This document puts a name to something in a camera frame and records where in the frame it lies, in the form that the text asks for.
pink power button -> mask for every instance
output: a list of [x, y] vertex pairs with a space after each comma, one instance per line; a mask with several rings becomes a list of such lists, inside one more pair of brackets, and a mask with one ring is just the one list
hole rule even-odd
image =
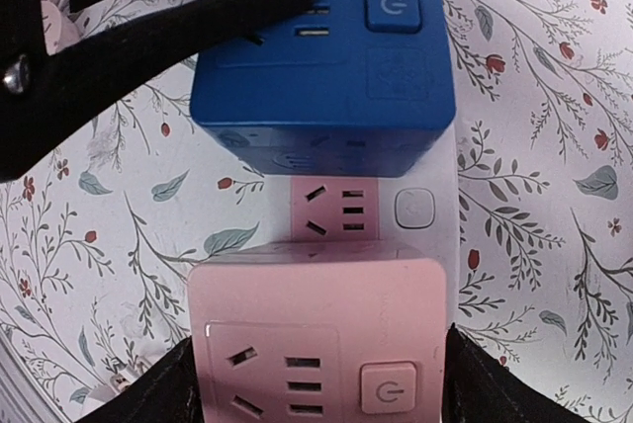
[[417, 371], [411, 362], [367, 364], [361, 369], [361, 405], [368, 415], [415, 408]]

leaf pattern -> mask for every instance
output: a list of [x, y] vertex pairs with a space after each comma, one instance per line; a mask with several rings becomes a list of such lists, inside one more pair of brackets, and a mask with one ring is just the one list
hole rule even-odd
[[[91, 36], [184, 1], [105, 0], [71, 19]], [[443, 209], [434, 174], [420, 184], [436, 196], [436, 223], [459, 220], [457, 324], [588, 421], [631, 423], [633, 4], [441, 1], [459, 112], [457, 213]], [[264, 177], [193, 124], [196, 60], [0, 185], [0, 340], [69, 421], [121, 366], [189, 335], [193, 267], [285, 234], [276, 211], [287, 179]], [[217, 140], [252, 139], [228, 128]], [[434, 158], [449, 171], [442, 154], [429, 151], [421, 172]], [[179, 180], [186, 171], [196, 174]], [[441, 248], [435, 227], [405, 241]]]
[[177, 178], [172, 179], [168, 183], [157, 184], [156, 186], [151, 188], [153, 199], [158, 203], [169, 201], [176, 195], [176, 193], [178, 193], [178, 191], [182, 187], [182, 184], [185, 182], [185, 179], [187, 179], [188, 174], [189, 171], [186, 171]]

power button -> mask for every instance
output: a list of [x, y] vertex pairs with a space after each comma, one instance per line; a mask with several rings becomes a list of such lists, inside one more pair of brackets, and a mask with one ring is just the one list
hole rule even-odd
[[361, 369], [361, 405], [368, 415], [415, 408], [417, 371], [411, 362], [367, 364]]
[[415, 34], [422, 27], [419, 0], [365, 0], [367, 29]]

blue power button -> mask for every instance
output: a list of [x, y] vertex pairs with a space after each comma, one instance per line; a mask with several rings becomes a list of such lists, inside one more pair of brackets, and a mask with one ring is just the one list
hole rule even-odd
[[419, 0], [365, 0], [367, 28], [376, 33], [415, 34], [422, 28]]

pink power strip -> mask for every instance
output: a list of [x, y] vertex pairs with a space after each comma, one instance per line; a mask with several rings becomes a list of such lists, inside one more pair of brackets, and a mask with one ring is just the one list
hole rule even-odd
[[378, 240], [269, 244], [189, 277], [207, 423], [437, 423], [446, 277]]

